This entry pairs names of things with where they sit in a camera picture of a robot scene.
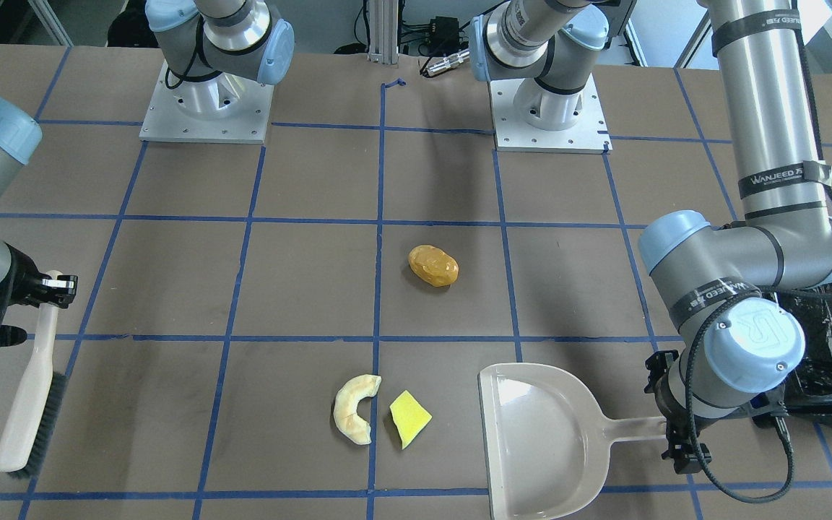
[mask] yellow sponge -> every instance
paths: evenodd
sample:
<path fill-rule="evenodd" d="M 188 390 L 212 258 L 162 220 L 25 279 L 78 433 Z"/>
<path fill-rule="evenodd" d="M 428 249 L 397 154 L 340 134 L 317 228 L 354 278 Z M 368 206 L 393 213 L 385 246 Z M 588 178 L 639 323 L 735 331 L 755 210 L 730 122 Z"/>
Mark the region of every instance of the yellow sponge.
<path fill-rule="evenodd" d="M 426 412 L 425 408 L 416 402 L 408 391 L 403 391 L 391 402 L 390 414 L 393 415 L 396 430 L 400 432 L 400 440 L 403 441 L 404 449 L 432 420 L 432 415 L 429 415 L 429 412 Z"/>

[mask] white curved object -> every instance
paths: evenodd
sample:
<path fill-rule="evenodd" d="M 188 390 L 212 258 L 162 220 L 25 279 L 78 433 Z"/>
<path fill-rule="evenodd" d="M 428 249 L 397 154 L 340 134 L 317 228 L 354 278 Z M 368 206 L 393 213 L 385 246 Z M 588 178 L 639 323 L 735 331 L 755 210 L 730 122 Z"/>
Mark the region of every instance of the white curved object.
<path fill-rule="evenodd" d="M 490 365 L 479 380 L 493 520 L 580 511 L 605 484 L 614 442 L 666 438 L 666 418 L 607 418 L 590 389 L 555 366 Z"/>
<path fill-rule="evenodd" d="M 364 374 L 351 378 L 336 394 L 333 421 L 336 422 L 336 428 L 357 445 L 371 444 L 371 425 L 359 417 L 359 401 L 377 395 L 380 385 L 380 376 Z"/>
<path fill-rule="evenodd" d="M 47 271 L 56 280 L 59 271 Z M 53 379 L 53 341 L 56 339 L 56 306 L 44 303 L 37 314 L 34 351 L 14 393 L 9 419 L 0 440 L 0 471 L 19 471 L 27 465 L 40 427 Z"/>

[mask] white mounting plate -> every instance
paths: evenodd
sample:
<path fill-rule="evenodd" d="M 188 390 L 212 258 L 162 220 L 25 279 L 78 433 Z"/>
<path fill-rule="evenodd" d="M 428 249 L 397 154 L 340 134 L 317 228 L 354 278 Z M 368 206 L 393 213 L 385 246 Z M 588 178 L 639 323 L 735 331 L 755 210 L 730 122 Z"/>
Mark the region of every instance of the white mounting plate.
<path fill-rule="evenodd" d="M 512 106 L 524 79 L 497 79 L 490 82 L 490 105 L 496 129 L 496 149 L 512 152 L 567 152 L 567 154 L 602 154 L 612 150 L 602 103 L 595 91 L 592 75 L 582 90 L 578 121 L 565 131 L 543 131 L 525 122 Z"/>
<path fill-rule="evenodd" d="M 233 144 L 263 144 L 272 109 L 273 85 L 247 82 L 247 91 L 240 95 L 235 111 L 227 118 L 192 118 L 178 107 L 178 101 L 165 88 L 165 63 L 159 69 L 159 79 L 152 90 L 152 99 L 143 126 L 139 129 L 142 141 L 158 142 L 233 142 Z"/>

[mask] brush bristles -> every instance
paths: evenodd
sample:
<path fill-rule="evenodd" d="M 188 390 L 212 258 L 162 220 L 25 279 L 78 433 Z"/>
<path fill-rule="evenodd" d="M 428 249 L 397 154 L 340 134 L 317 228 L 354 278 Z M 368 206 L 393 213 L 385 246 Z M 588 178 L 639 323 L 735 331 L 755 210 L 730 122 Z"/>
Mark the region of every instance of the brush bristles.
<path fill-rule="evenodd" d="M 27 458 L 27 465 L 17 471 L 9 472 L 13 478 L 37 477 L 43 468 L 43 457 L 47 454 L 47 445 L 56 427 L 56 416 L 60 412 L 60 404 L 63 402 L 63 395 L 66 393 L 66 383 L 69 379 L 63 374 L 53 372 L 53 379 L 50 381 L 50 391 L 47 393 L 47 404 L 43 406 L 43 415 L 40 417 L 40 425 L 37 427 L 37 437 L 34 438 L 34 446 L 30 449 L 30 457 Z"/>

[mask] dustpan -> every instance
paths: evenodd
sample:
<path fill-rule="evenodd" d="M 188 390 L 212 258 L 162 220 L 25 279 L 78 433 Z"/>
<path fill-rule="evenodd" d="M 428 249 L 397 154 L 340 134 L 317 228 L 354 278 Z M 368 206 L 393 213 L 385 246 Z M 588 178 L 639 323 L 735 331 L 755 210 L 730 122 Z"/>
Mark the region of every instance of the dustpan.
<path fill-rule="evenodd" d="M 562 518 L 599 494 L 618 441 L 666 438 L 666 418 L 610 419 L 560 368 L 500 363 L 480 373 L 493 520 Z"/>

